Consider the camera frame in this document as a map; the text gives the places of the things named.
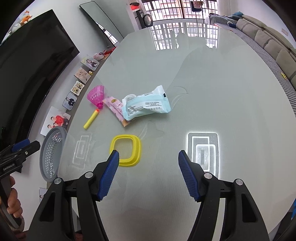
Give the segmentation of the person's left hand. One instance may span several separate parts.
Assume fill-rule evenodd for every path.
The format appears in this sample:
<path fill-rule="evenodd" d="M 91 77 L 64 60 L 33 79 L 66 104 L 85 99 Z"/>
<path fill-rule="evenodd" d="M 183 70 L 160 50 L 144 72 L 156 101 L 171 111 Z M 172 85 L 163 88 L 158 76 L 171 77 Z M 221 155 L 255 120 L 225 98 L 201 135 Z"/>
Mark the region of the person's left hand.
<path fill-rule="evenodd" d="M 21 203 L 18 199 L 18 193 L 16 189 L 13 187 L 15 185 L 15 179 L 10 176 L 10 185 L 11 185 L 11 192 L 8 197 L 8 207 L 7 212 L 8 214 L 13 215 L 15 218 L 21 218 L 23 209 L 21 207 Z"/>

